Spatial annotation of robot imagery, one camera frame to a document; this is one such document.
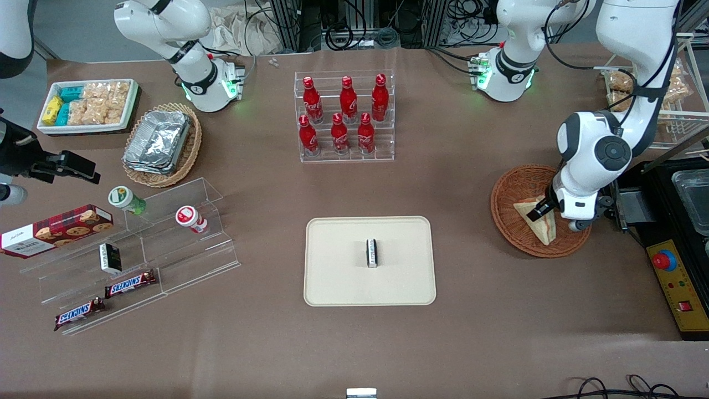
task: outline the red label bottle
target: red label bottle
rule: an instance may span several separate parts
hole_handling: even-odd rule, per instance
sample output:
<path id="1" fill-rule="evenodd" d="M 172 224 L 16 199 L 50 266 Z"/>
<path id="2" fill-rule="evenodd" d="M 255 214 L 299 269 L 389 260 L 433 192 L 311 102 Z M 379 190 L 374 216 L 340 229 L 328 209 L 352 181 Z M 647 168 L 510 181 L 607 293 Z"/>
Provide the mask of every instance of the red label bottle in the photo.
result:
<path id="1" fill-rule="evenodd" d="M 301 115 L 298 118 L 298 123 L 301 125 L 300 137 L 303 144 L 303 151 L 306 156 L 314 157 L 320 154 L 320 146 L 316 137 L 315 129 L 310 125 L 310 121 L 306 115 Z"/>
<path id="2" fill-rule="evenodd" d="M 333 146 L 338 155 L 347 155 L 350 152 L 350 143 L 347 142 L 347 127 L 342 124 L 342 114 L 335 112 L 333 115 L 333 127 L 330 129 L 333 135 Z"/>
<path id="3" fill-rule="evenodd" d="M 310 117 L 312 123 L 321 124 L 323 122 L 323 102 L 320 100 L 320 93 L 315 89 L 313 78 L 304 77 L 303 87 L 306 88 L 303 93 L 303 103 L 305 103 L 308 117 Z"/>
<path id="4" fill-rule="evenodd" d="M 380 73 L 376 76 L 376 85 L 372 90 L 372 118 L 382 122 L 386 118 L 386 108 L 389 106 L 389 90 L 386 89 L 386 76 Z"/>
<path id="5" fill-rule="evenodd" d="M 357 122 L 357 93 L 352 88 L 352 78 L 342 78 L 342 91 L 340 92 L 340 107 L 346 124 Z"/>
<path id="6" fill-rule="evenodd" d="M 369 155 L 374 152 L 374 127 L 370 123 L 369 114 L 362 112 L 361 123 L 357 129 L 357 141 L 359 150 L 364 155 Z"/>

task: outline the white food tray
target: white food tray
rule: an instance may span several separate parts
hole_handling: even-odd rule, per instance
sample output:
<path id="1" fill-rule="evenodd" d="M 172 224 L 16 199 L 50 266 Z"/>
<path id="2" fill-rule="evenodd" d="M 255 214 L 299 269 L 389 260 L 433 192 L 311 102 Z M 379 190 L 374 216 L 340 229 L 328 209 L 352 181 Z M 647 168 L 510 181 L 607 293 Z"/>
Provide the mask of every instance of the white food tray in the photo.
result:
<path id="1" fill-rule="evenodd" d="M 50 126 L 42 122 L 42 115 L 47 109 L 49 100 L 55 95 L 59 95 L 60 90 L 64 87 L 73 86 L 84 86 L 86 83 L 108 83 L 113 80 L 122 80 L 130 82 L 130 88 L 128 89 L 128 98 L 125 100 L 125 106 L 123 106 L 123 115 L 121 115 L 121 122 L 117 124 L 105 124 L 105 125 L 76 125 L 76 126 Z M 45 99 L 45 103 L 42 106 L 42 113 L 37 121 L 37 130 L 48 136 L 84 136 L 89 134 L 100 134 L 102 132 L 120 131 L 128 126 L 130 121 L 130 116 L 133 113 L 133 105 L 135 104 L 135 98 L 138 95 L 138 83 L 133 79 L 105 79 L 105 80 L 75 80 L 73 82 L 56 82 L 52 83 L 49 88 L 49 93 Z"/>
<path id="2" fill-rule="evenodd" d="M 376 268 L 365 241 L 376 239 Z M 436 298 L 431 225 L 422 216 L 310 220 L 303 298 L 310 306 L 425 306 Z"/>

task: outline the table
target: table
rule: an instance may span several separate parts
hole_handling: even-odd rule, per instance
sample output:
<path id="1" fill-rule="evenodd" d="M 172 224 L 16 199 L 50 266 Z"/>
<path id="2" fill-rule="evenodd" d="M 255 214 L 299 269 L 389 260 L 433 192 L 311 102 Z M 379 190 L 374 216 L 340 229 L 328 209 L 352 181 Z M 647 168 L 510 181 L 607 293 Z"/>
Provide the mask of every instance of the table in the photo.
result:
<path id="1" fill-rule="evenodd" d="M 466 49 L 465 53 L 476 51 Z M 599 45 L 560 45 L 569 62 L 599 65 Z M 709 343 L 682 342 L 644 249 L 593 226 L 568 258 L 519 252 L 493 225 L 489 194 L 505 171 L 554 165 L 559 124 L 599 109 L 594 71 L 544 53 L 518 101 L 471 91 L 464 74 L 423 50 L 320 51 L 260 58 L 245 99 L 199 114 L 204 142 L 185 181 L 222 194 L 225 230 L 243 265 L 75 337 L 53 333 L 38 282 L 3 257 L 0 389 L 9 398 L 341 398 L 373 386 L 382 398 L 538 398 L 574 392 L 573 377 L 628 388 L 625 374 L 704 395 Z M 250 60 L 244 60 L 250 66 Z M 294 130 L 296 71 L 393 68 L 396 160 L 302 165 Z M 166 62 L 49 62 L 50 83 L 132 77 L 137 112 L 185 102 Z M 75 206 L 108 206 L 126 184 L 158 190 L 121 168 L 125 135 L 40 137 L 99 165 L 101 184 L 20 180 L 30 198 L 0 210 L 7 231 Z M 423 215 L 432 226 L 437 299 L 425 307 L 309 307 L 305 228 L 314 217 Z"/>

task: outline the cookie box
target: cookie box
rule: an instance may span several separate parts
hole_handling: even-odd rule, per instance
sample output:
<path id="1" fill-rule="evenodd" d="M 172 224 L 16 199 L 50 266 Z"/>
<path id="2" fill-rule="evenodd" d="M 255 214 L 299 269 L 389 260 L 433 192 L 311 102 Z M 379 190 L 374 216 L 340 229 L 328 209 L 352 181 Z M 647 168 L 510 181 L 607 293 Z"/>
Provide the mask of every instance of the cookie box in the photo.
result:
<path id="1" fill-rule="evenodd" d="M 112 228 L 111 214 L 96 205 L 84 205 L 2 234 L 0 253 L 27 259 Z"/>

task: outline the beige tray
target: beige tray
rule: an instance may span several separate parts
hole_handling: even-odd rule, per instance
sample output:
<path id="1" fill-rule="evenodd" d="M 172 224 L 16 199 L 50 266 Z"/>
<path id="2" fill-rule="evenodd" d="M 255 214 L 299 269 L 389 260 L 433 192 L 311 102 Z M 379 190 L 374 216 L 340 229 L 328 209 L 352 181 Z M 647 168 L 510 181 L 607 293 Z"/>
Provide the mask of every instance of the beige tray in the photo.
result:
<path id="1" fill-rule="evenodd" d="M 379 266 L 368 268 L 365 241 Z M 310 306 L 429 305 L 436 298 L 431 225 L 425 217 L 310 220 L 303 298 Z"/>

